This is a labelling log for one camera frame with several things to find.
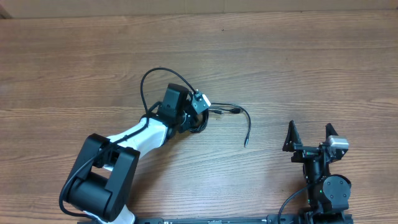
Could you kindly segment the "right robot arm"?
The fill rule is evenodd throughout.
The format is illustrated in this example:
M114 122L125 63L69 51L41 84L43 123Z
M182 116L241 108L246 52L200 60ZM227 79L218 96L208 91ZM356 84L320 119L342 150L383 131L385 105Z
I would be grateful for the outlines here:
M353 223L349 209L351 181L343 175L331 174L329 165L339 161L347 153L349 142L338 135L332 124L325 126L325 140L318 146L304 146L291 120L282 150L291 152L291 161L303 165L306 186L293 193L282 204L277 222L289 223ZM308 207L296 215L282 216L285 206L301 193L307 193Z

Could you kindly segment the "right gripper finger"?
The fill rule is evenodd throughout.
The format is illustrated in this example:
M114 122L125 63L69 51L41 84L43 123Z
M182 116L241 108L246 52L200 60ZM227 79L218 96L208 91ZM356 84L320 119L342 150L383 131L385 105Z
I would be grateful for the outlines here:
M291 120L289 122L289 127L287 131L287 136L283 145L282 150L285 152L294 152L302 147L302 141L297 131L295 121Z
M325 126L325 136L328 139L330 136L337 136L338 133L335 131L334 127L331 123L326 124Z

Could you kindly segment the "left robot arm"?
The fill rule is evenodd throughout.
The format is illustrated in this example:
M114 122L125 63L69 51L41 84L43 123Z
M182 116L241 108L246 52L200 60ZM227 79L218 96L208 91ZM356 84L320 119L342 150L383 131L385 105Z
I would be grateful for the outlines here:
M127 200L139 159L194 127L210 105L202 92L171 83L135 126L113 136L88 136L60 192L62 212L88 223L135 223Z

